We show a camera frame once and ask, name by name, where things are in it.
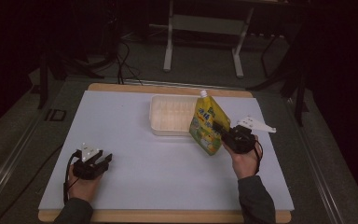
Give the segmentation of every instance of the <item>dark background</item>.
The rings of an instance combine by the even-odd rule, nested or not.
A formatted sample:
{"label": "dark background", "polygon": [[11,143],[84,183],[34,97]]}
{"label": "dark background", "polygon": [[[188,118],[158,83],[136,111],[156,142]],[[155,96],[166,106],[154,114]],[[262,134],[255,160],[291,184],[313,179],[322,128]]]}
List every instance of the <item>dark background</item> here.
{"label": "dark background", "polygon": [[[87,53],[105,54],[99,46],[101,35],[82,36],[102,33],[111,20],[101,14],[102,8],[109,7],[106,2],[116,1],[0,1],[0,118],[32,88],[28,74],[39,67],[42,40],[78,59],[84,60]],[[168,1],[124,2],[115,16],[126,29],[146,36],[146,24],[167,23]],[[186,11],[188,4],[194,1],[184,2],[179,9]],[[249,32],[268,36],[280,32],[277,27],[282,21],[304,22],[296,40],[300,47],[292,58],[307,62],[307,87],[358,184],[358,1],[314,4],[322,9],[310,14],[298,7],[298,13],[279,5],[261,7]],[[241,16],[237,7],[222,11],[211,4],[210,10],[229,18]],[[94,21],[88,15],[94,15]]]}

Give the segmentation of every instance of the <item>gray sleeve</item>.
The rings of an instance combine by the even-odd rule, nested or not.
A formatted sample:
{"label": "gray sleeve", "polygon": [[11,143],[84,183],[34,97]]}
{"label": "gray sleeve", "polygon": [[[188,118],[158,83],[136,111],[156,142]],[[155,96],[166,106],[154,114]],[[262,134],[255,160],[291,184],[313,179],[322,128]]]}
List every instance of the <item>gray sleeve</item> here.
{"label": "gray sleeve", "polygon": [[54,224],[90,224],[93,209],[81,199],[71,198],[54,220]]}
{"label": "gray sleeve", "polygon": [[238,180],[245,223],[276,223],[275,206],[258,175]]}

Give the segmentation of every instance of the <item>clear plastic container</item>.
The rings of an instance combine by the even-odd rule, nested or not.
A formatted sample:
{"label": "clear plastic container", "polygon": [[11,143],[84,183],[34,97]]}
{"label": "clear plastic container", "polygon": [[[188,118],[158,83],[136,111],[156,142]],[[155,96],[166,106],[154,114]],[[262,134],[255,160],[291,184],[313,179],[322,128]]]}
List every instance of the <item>clear plastic container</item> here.
{"label": "clear plastic container", "polygon": [[188,132],[198,96],[154,95],[150,124],[155,135],[190,135]]}

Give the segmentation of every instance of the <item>person's left hand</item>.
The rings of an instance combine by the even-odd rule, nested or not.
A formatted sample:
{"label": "person's left hand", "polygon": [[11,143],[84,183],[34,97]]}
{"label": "person's left hand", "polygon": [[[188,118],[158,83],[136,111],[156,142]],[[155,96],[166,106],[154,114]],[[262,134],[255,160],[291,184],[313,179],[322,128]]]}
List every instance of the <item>person's left hand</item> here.
{"label": "person's left hand", "polygon": [[68,189],[69,198],[78,198],[91,203],[103,175],[99,175],[93,180],[84,180],[74,176],[73,171],[74,165],[71,165],[69,168],[68,187],[71,185],[72,187]]}

